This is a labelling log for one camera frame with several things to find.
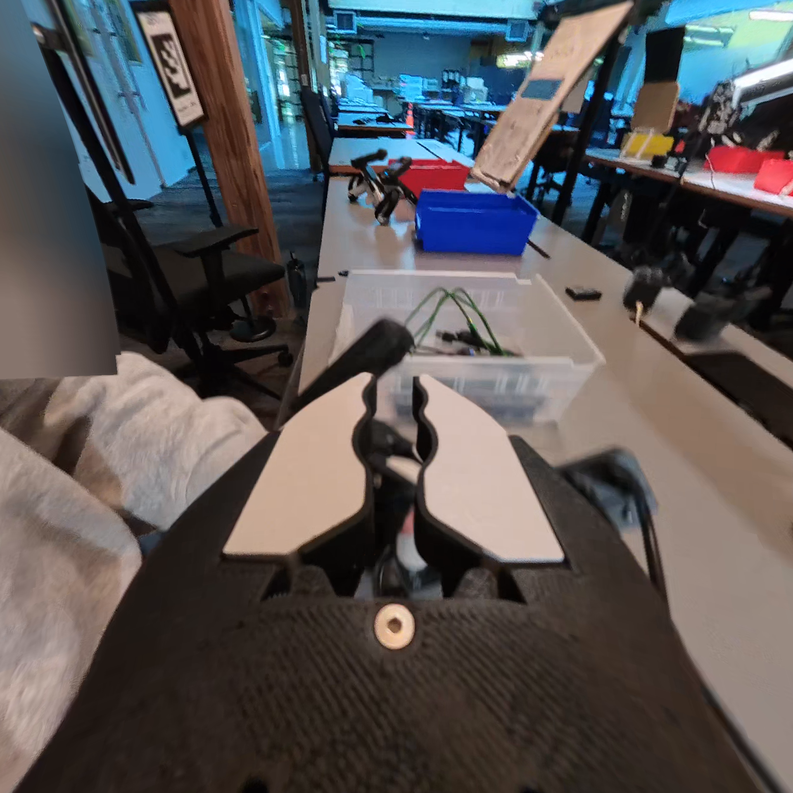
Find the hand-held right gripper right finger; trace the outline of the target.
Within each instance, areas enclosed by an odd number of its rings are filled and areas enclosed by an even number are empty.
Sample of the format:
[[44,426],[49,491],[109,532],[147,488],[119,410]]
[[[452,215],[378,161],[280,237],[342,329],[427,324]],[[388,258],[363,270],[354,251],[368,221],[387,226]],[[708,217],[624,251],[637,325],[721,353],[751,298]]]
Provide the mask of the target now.
[[427,374],[414,378],[420,429],[415,540],[434,563],[431,532],[500,565],[560,564],[565,553],[508,432]]

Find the black USB hub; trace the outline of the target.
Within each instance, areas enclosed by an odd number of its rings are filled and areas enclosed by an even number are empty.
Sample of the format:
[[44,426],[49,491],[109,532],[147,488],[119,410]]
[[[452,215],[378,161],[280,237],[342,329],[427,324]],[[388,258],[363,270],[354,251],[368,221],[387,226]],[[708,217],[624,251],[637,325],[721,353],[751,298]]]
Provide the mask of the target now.
[[653,524],[658,503],[630,451],[606,449],[561,465],[557,471],[617,530]]

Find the clear plastic bin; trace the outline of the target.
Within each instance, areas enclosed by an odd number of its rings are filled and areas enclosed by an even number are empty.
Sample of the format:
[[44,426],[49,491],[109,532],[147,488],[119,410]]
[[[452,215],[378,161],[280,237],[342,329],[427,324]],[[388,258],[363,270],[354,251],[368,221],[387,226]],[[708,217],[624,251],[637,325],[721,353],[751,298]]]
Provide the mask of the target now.
[[350,271],[331,358],[383,319],[414,340],[378,386],[378,414],[386,420],[408,420],[413,379],[428,374],[501,423],[555,423],[604,363],[539,275]]

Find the black hub cable silver plug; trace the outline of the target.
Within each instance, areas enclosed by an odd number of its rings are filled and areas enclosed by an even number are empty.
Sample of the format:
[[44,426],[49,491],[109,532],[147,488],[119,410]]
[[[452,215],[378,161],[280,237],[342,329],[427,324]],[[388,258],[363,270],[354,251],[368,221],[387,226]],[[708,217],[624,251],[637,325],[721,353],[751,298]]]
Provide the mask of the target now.
[[669,600],[665,581],[665,571],[660,554],[660,545],[653,523],[652,512],[642,490],[638,490],[635,495],[639,526],[643,548],[646,557],[647,573],[652,586],[659,594],[665,608],[669,610]]

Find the dark water bottle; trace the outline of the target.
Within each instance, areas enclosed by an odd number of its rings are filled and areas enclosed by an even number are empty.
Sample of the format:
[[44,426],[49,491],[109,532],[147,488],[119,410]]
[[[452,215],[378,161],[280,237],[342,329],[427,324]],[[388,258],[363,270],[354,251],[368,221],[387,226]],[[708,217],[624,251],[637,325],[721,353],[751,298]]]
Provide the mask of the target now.
[[306,309],[309,306],[309,292],[305,264],[291,250],[285,262],[285,272],[292,305],[295,309]]

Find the small black power adapter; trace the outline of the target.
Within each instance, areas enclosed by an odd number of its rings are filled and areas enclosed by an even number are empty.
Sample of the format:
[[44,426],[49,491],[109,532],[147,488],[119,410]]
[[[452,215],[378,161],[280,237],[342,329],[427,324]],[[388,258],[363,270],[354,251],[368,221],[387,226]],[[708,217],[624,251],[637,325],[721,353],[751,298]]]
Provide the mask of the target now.
[[669,274],[659,266],[641,265],[633,269],[631,279],[622,294],[622,305],[635,325],[641,324],[661,291],[668,286]]

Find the blue plastic bin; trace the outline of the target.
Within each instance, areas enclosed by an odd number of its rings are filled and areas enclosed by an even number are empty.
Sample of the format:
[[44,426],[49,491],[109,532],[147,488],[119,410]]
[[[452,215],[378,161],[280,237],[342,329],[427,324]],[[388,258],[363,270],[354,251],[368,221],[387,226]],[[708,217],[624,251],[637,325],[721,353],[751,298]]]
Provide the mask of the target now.
[[520,195],[423,190],[415,238],[425,252],[520,257],[538,217]]

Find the person's grey sweater torso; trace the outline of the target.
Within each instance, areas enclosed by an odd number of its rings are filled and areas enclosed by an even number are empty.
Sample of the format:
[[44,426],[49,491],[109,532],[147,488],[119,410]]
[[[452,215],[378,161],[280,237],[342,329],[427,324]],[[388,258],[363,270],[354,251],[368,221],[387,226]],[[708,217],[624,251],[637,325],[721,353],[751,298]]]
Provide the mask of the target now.
[[113,510],[2,431],[2,791],[59,727],[140,563]]

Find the red plastic bin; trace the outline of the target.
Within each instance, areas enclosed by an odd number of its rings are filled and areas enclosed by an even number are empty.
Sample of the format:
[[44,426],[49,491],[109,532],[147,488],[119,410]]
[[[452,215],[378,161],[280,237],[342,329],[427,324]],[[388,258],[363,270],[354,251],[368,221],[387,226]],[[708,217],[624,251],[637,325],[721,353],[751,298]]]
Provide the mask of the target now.
[[753,188],[780,197],[791,197],[793,164],[791,159],[767,158],[760,166]]
[[423,191],[463,191],[470,166],[441,159],[413,159],[398,181],[418,199]]
[[704,168],[717,173],[757,174],[767,162],[786,159],[787,153],[777,150],[751,149],[743,146],[716,145],[705,156]]

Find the long work table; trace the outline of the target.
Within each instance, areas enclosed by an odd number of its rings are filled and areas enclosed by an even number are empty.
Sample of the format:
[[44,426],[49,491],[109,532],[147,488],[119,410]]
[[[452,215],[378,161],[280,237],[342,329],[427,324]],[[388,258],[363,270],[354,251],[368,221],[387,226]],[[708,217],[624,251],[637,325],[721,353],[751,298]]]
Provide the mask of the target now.
[[[605,166],[613,171],[629,173],[640,178],[672,184],[677,178],[669,169],[652,168],[648,163],[625,159],[611,150],[591,148],[586,151],[583,162],[588,165]],[[754,177],[750,174],[713,172],[702,164],[689,166],[680,187],[689,192],[774,216],[792,219],[792,198],[757,190],[753,187]]]

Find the small cardboard panel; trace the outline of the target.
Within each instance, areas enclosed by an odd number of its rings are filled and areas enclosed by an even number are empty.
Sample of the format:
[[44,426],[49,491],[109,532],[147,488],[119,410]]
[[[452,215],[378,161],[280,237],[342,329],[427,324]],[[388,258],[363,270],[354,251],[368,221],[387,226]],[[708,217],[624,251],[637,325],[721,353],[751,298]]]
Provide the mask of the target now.
[[679,83],[676,80],[645,82],[634,105],[631,130],[665,135],[672,126],[678,99]]

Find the black white tag sign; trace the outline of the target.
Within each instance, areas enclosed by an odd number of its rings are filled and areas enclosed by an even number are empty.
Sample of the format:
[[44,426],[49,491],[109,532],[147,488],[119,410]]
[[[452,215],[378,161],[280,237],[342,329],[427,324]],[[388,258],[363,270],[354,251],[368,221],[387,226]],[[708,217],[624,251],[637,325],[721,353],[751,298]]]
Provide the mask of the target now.
[[168,2],[132,2],[131,8],[177,128],[200,125],[205,112]]

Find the black framed picture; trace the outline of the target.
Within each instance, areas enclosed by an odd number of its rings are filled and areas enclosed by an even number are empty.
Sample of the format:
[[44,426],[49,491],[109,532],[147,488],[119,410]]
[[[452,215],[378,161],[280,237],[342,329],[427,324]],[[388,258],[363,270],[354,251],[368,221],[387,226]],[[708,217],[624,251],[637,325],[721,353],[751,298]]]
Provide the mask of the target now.
[[67,120],[102,184],[119,186],[118,174],[135,175],[83,46],[75,2],[26,2],[29,23]]

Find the white light bar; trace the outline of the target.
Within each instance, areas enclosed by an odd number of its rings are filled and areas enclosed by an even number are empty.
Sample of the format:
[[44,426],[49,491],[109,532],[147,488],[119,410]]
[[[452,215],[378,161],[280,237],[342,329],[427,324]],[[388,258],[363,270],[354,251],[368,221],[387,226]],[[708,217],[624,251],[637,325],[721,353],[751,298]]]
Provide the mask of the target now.
[[786,85],[791,83],[792,59],[752,69],[734,79],[735,91],[745,93],[750,90],[764,90],[766,85]]

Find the wooden post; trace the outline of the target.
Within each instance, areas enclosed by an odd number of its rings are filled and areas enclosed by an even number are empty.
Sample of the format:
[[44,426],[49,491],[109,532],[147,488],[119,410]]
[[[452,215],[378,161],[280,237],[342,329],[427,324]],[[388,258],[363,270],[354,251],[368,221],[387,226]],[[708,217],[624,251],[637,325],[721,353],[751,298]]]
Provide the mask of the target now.
[[170,2],[207,114],[204,138],[228,221],[256,228],[241,251],[282,264],[243,63],[227,1]]

